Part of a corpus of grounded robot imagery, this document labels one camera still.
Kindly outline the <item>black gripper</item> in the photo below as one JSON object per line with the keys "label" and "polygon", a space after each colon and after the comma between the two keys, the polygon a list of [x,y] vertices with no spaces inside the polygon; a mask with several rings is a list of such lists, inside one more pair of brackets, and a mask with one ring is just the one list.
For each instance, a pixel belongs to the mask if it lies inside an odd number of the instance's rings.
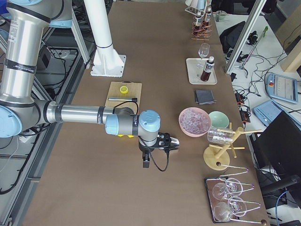
{"label": "black gripper", "polygon": [[150,165],[150,153],[155,149],[158,148],[158,142],[156,141],[152,145],[150,142],[140,138],[139,140],[139,149],[142,152],[142,158],[143,158],[143,167],[149,168]]}

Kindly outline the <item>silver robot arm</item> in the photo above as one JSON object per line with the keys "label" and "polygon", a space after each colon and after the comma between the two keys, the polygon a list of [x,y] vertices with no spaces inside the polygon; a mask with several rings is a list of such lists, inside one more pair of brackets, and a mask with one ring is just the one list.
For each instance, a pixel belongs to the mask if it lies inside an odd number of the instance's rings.
{"label": "silver robot arm", "polygon": [[68,105],[61,102],[61,96],[50,100],[32,97],[44,30],[70,28],[78,47],[85,44],[79,27],[74,25],[72,2],[9,0],[7,10],[11,20],[0,85],[0,136],[13,137],[44,123],[103,124],[107,134],[138,137],[144,168],[154,162],[152,151],[166,147],[157,112],[138,114],[129,107]]}

